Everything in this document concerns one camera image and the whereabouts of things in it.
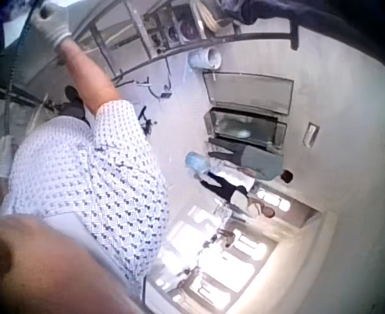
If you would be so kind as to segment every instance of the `cable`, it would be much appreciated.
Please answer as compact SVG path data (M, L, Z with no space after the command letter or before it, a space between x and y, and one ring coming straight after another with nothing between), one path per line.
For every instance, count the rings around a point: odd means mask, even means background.
M18 61L18 55L19 55L19 49L23 45L24 38L27 35L31 24L29 21L31 20L31 17L34 13L34 10L38 7L41 6L44 0L35 0L33 6L31 7L31 10L29 11L29 14L27 16L27 19L24 24L24 28L21 31L21 35L18 38L18 43L16 45L16 50L15 50L15 55L12 61L12 66L10 67L10 72L9 72L9 81L7 84L7 90L5 94L5 111L4 111L4 131L5 135L9 135L10 133L10 101L11 101L11 93L12 93L12 87L14 85L14 79L15 79L15 67L16 67L16 62Z

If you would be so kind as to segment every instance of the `white bucket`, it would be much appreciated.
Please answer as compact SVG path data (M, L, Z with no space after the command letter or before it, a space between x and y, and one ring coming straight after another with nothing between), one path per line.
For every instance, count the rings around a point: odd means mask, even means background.
M204 48L188 54L188 64L195 69L216 70L221 65L221 55L216 48Z

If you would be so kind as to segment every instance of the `water bottle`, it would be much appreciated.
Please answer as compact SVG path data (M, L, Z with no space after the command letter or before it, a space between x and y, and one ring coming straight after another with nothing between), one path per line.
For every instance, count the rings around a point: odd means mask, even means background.
M194 172L204 174L210 170L210 161L203 155L196 152L189 152L185 157L185 165Z

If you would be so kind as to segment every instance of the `white patterned shirt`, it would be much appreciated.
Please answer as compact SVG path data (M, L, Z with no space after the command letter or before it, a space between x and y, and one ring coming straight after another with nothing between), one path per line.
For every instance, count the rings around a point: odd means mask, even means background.
M4 213L74 212L137 290L168 219L164 177L127 101L101 106L93 130L70 116L39 126L16 153Z

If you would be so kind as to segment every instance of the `white glove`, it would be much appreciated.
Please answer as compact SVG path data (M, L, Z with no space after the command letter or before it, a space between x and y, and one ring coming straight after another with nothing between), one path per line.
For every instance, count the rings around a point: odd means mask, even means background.
M72 35L67 10L54 3L46 2L40 9L35 9L31 24L54 49Z
M3 136L0 140L0 178L9 178L12 162L12 136Z

